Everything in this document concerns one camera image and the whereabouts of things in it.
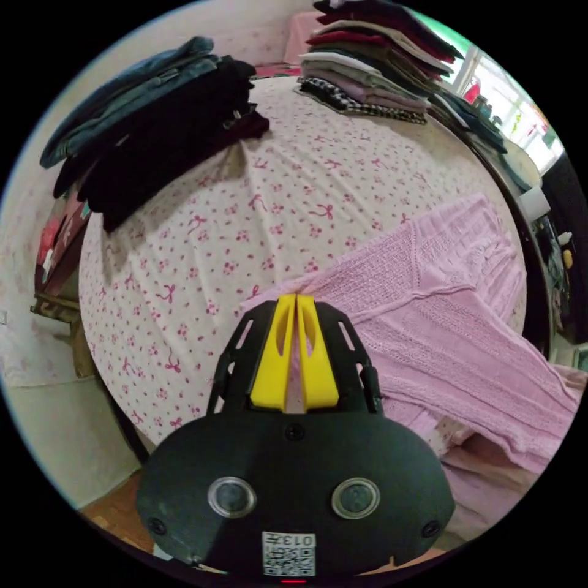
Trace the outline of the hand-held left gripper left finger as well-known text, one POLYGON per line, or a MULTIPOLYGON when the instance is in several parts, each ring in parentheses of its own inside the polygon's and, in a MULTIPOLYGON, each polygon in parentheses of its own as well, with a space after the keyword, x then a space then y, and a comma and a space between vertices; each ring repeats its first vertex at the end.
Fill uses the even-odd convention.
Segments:
POLYGON ((280 296, 274 305, 274 313, 251 390, 251 403, 256 409, 286 408, 295 306, 295 295, 280 296))

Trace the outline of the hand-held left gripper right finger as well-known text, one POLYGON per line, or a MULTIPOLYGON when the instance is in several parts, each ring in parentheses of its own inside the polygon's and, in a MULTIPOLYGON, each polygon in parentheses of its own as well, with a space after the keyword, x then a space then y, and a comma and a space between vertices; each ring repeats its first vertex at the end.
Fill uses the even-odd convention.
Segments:
POLYGON ((296 317, 303 406, 335 408, 339 393, 317 307, 311 296, 296 296, 296 317))

